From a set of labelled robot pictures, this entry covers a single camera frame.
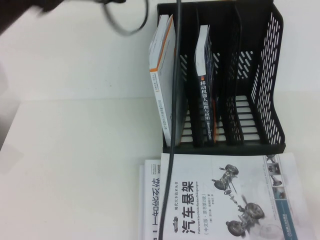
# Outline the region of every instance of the black file organizer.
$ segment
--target black file organizer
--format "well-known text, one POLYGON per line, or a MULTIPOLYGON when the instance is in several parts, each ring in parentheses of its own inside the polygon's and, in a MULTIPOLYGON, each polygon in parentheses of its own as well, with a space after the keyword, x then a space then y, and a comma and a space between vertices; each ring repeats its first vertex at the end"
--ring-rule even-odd
MULTIPOLYGON (((176 4, 158 5, 158 15, 173 14, 176 4)), ((181 143, 176 154, 271 155, 284 152, 285 134, 273 94, 283 32, 283 19, 272 1, 259 3, 206 1, 182 3, 180 57, 186 78, 193 142, 181 143), (210 25, 214 84, 219 89, 220 136, 208 146, 202 122, 195 49, 200 25, 210 25)), ((163 141, 163 152, 170 147, 163 141)))

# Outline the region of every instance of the car suspension illustration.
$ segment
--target car suspension illustration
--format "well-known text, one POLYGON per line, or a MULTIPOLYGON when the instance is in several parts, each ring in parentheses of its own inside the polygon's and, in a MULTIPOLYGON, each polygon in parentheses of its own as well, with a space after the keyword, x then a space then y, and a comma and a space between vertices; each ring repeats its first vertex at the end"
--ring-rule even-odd
POLYGON ((238 168, 230 164, 225 166, 225 168, 220 167, 220 170, 225 171, 223 176, 219 180, 212 179, 212 181, 214 182, 214 186, 217 189, 225 191, 224 194, 228 195, 231 193, 230 184, 232 184, 232 179, 237 177, 239 170, 238 168))
POLYGON ((268 167, 269 174, 280 174, 279 164, 275 163, 268 167))
POLYGON ((273 164, 275 164, 275 160, 274 160, 275 154, 273 155, 266 155, 266 161, 271 161, 273 164))
POLYGON ((272 184, 272 185, 273 185, 274 187, 280 186, 280 185, 282 184, 282 181, 276 179, 274 176, 270 176, 270 177, 271 177, 272 180, 273 180, 273 184, 272 184))
POLYGON ((227 225, 228 231, 233 236, 239 237, 243 235, 251 226, 257 223, 258 219, 263 218, 265 213, 258 204, 252 202, 247 203, 247 200, 244 196, 242 196, 242 199, 245 203, 244 208, 234 199, 235 196, 229 194, 229 197, 238 206, 238 211, 241 212, 242 215, 238 215, 240 221, 227 221, 225 224, 227 225))

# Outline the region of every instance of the stacked book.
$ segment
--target stacked book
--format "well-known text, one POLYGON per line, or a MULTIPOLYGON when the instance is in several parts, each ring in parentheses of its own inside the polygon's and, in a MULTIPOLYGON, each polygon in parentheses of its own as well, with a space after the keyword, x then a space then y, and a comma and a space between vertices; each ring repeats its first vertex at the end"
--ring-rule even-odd
MULTIPOLYGON (((139 240, 157 240, 169 155, 140 167, 139 240)), ((291 153, 174 156, 164 240, 315 240, 291 153)))

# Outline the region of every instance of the book cover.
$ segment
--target book cover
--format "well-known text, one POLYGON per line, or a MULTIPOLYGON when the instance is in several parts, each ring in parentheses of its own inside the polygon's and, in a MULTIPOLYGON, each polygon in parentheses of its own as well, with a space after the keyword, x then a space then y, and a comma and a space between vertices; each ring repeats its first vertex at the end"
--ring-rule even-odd
MULTIPOLYGON (((158 31, 163 30, 163 33, 156 33, 149 49, 149 71, 151 75, 154 95, 161 119, 163 134, 167 146, 171 144, 171 127, 172 127, 172 87, 174 73, 174 59, 176 46, 176 33, 171 15, 165 25, 162 21, 166 18, 160 18, 158 31)), ((180 76, 177 79, 177 95, 176 95, 176 134, 175 144, 179 145, 183 132, 184 122, 187 113, 187 98, 184 91, 183 79, 180 76)))
MULTIPOLYGON (((161 156, 161 188, 169 154, 161 156)), ((164 192, 160 192, 160 202, 164 192)), ((166 240, 315 240, 294 156, 174 156, 166 240)))

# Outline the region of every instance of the white wall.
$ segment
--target white wall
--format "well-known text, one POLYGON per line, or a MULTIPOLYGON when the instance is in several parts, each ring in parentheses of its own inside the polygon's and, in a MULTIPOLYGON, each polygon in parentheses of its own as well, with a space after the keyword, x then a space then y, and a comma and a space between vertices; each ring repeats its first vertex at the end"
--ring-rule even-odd
MULTIPOLYGON (((39 15, 26 12, 0 36, 0 145, 20 101, 151 97, 148 47, 156 29, 156 4, 149 0, 145 28, 117 35, 101 7, 64 2, 39 15)), ((277 91, 320 90, 320 17, 316 0, 275 0, 284 18, 277 91)), ((144 18, 144 0, 113 5, 119 22, 133 29, 144 18)))

